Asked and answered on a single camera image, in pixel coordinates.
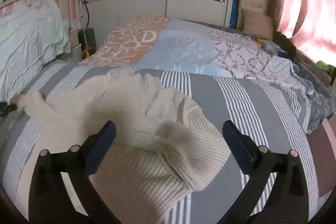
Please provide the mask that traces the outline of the light mint crumpled duvet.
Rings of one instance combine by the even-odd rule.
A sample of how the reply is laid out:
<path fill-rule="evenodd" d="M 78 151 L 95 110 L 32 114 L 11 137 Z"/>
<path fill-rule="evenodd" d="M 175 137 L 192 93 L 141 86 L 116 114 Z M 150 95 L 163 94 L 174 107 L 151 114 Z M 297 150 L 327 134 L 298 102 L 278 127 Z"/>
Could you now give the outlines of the light mint crumpled duvet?
<path fill-rule="evenodd" d="M 49 62 L 70 53 L 70 25 L 54 0 L 20 4 L 1 18 L 1 101 L 20 93 Z"/>

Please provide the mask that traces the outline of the black speaker box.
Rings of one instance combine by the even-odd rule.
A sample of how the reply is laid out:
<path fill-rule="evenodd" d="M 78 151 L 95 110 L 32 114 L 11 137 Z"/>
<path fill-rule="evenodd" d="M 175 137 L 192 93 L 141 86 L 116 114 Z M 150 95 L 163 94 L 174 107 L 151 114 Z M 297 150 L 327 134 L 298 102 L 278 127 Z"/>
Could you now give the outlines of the black speaker box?
<path fill-rule="evenodd" d="M 96 39 L 95 32 L 93 28 L 88 28 L 86 32 L 83 29 L 80 29 L 78 32 L 79 43 L 81 44 L 81 51 L 86 50 L 89 47 L 89 54 L 93 55 L 96 50 Z"/>

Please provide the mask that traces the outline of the beige cushions on shelf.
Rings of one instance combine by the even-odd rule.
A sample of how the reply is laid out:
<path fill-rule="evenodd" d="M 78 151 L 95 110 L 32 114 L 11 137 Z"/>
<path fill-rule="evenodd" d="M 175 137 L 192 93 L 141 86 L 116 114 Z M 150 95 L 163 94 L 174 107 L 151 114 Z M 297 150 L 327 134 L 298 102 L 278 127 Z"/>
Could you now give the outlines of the beige cushions on shelf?
<path fill-rule="evenodd" d="M 272 40 L 273 19 L 267 15 L 269 0 L 239 0 L 237 29 L 258 38 Z"/>

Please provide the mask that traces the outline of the black phone tripod stand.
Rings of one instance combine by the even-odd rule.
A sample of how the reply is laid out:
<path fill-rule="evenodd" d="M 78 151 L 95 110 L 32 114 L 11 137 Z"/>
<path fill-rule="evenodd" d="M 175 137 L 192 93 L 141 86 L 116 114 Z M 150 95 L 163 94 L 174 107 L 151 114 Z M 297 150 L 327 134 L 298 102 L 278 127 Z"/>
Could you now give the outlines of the black phone tripod stand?
<path fill-rule="evenodd" d="M 79 1 L 80 1 L 80 8 L 81 8 L 81 14 L 80 14 L 81 28 L 80 29 L 83 29 L 84 32 L 86 32 L 86 30 L 90 28 L 89 24 L 91 22 L 91 17 L 90 17 L 90 13 L 88 9 L 88 2 L 87 0 L 79 0 Z M 89 47 L 87 47 L 86 50 L 81 52 L 82 60 L 86 60 L 92 56 L 89 54 L 88 50 L 89 50 Z"/>

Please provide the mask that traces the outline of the cream ribbed knit sweater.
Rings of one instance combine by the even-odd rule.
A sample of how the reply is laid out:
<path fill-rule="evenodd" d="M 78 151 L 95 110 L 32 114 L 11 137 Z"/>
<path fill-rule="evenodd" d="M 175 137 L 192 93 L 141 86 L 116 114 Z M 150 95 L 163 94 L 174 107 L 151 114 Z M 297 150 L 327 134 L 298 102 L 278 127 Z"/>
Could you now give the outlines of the cream ribbed knit sweater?
<path fill-rule="evenodd" d="M 49 99 L 27 93 L 18 106 L 42 125 L 15 195 L 24 214 L 38 153 L 82 144 L 107 121 L 116 124 L 117 136 L 91 182 L 122 223 L 161 223 L 176 202 L 204 190 L 231 153 L 189 96 L 130 69 Z"/>

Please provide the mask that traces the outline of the pink window curtain right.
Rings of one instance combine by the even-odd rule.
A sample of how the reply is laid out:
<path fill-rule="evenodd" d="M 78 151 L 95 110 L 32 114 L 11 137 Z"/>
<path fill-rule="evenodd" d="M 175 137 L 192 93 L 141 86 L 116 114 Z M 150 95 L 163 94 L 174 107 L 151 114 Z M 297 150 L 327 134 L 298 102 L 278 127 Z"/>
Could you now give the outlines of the pink window curtain right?
<path fill-rule="evenodd" d="M 277 30 L 313 61 L 335 65 L 335 0 L 278 0 Z"/>

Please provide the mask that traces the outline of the green toy by window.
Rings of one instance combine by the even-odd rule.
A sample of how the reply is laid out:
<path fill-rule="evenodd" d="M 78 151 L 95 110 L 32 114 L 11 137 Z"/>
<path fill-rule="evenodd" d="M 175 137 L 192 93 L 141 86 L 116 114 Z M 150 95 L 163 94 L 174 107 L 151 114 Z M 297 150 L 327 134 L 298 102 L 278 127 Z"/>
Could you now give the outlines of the green toy by window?
<path fill-rule="evenodd" d="M 316 62 L 315 66 L 326 72 L 330 77 L 333 75 L 335 71 L 335 66 L 327 64 L 321 60 Z"/>

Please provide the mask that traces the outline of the patchwork patterned quilt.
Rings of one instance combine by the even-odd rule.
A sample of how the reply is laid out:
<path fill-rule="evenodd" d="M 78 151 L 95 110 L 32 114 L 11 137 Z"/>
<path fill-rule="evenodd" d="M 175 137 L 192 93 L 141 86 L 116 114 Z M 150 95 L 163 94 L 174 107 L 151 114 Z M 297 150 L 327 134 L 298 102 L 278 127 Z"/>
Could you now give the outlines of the patchwork patterned quilt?
<path fill-rule="evenodd" d="M 306 97 L 309 130 L 335 114 L 334 94 L 304 66 L 262 50 L 249 36 L 185 20 L 136 16 L 115 27 L 86 62 L 276 83 Z"/>

